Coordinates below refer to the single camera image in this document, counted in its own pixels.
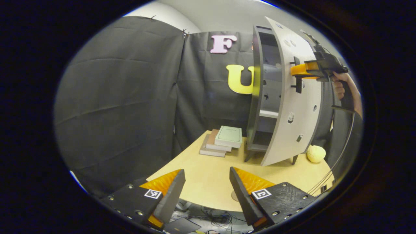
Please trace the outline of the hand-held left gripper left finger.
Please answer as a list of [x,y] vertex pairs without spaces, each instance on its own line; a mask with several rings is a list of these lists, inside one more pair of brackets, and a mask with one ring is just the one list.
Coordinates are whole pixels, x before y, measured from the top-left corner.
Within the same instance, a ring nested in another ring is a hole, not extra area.
[[134,224],[163,229],[171,219],[185,181],[185,170],[177,169],[148,182],[129,182],[100,202]]

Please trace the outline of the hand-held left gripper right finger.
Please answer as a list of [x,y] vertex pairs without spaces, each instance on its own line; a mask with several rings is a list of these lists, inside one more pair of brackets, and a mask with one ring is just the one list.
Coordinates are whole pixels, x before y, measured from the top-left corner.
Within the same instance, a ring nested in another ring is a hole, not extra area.
[[230,182],[245,221],[254,231],[279,224],[316,200],[289,182],[275,184],[236,167],[230,167]]

